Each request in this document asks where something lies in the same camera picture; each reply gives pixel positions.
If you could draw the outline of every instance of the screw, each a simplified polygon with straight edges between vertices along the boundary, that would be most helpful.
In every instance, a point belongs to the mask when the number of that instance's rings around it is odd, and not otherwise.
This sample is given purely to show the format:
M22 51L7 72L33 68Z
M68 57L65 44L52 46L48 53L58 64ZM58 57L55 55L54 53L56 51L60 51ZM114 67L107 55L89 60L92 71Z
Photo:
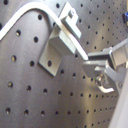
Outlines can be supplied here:
M103 74L100 74L96 77L95 79L95 83L98 85L98 86L102 86L103 83L105 81L105 78L104 78L104 75Z

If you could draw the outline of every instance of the gray surface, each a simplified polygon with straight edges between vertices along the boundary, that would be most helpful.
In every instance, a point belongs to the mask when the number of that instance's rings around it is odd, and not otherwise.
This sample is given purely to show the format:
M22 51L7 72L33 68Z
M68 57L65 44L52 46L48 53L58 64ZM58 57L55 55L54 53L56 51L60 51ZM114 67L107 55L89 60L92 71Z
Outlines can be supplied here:
M1 0L0 23L4 26L19 7L30 1L32 0L13 0L4 5ZM37 1L46 3L58 16L66 2ZM56 8L56 3L60 4L60 8ZM127 28L122 23L122 13L126 11L125 1L69 0L69 3L81 18L82 22L77 23L82 32L80 44L87 53L100 51L127 37ZM42 15L42 20L38 20L39 14ZM46 14L33 10L26 13L1 41L0 127L107 128L118 96L116 93L102 94L98 90L94 81L86 77L82 69L83 61L78 53L76 58L63 57L56 77L52 77L38 64L52 28L53 21ZM15 34L18 29L21 30L20 37ZM33 41L35 36L39 39L37 43ZM16 56L16 62L11 61L12 55ZM29 63L32 60L35 65L31 67ZM9 81L13 82L12 88L7 86ZM26 91L28 85L32 88L30 92ZM43 93L44 89L48 90L47 94ZM5 112L7 107L11 109L10 114ZM26 109L29 110L27 116L24 115ZM45 111L44 117L41 116L41 111Z

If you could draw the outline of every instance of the pegboard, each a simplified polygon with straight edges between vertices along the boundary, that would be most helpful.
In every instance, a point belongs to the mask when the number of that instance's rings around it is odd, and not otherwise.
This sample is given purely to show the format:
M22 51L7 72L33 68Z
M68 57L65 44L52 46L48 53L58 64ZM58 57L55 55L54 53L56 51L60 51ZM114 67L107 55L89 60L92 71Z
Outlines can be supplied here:
M66 0L0 0L0 29L24 4L37 1L57 16ZM80 44L89 52L127 38L126 1L68 0L79 16ZM51 76L38 63L54 27L44 12L27 12L0 42L1 128L107 128L118 95L103 94L82 69L79 53L65 56Z

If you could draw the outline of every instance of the curved metal edge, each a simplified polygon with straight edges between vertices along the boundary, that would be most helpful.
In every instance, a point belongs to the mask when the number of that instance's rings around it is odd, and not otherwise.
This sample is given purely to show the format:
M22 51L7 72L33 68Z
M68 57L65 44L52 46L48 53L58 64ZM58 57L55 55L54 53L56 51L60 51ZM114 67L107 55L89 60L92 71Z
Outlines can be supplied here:
M72 41L72 43L76 46L78 52L80 53L81 57L84 60L88 60L88 56L76 40L76 38L67 30L67 28L62 24L60 19L55 15L55 13L45 4L40 2L30 2L22 6L13 16L12 18L6 23L3 29L0 31L0 41L3 37L9 32L9 30L14 26L14 24L20 19L22 15L24 15L27 11L39 9L44 11L46 14L50 15L51 18L56 22L59 28L68 36L68 38Z

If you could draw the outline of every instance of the metal bracket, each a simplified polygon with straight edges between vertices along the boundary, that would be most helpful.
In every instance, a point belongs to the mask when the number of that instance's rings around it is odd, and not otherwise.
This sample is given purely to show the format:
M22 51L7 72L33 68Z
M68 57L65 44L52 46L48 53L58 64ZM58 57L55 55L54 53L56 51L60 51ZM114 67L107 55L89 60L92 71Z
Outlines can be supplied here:
M60 14L59 19L67 29L77 38L81 37L81 32L76 26L78 15L67 2ZM39 63L53 76L56 75L62 57L75 54L76 46L68 36L56 25L46 43L45 49L40 57Z

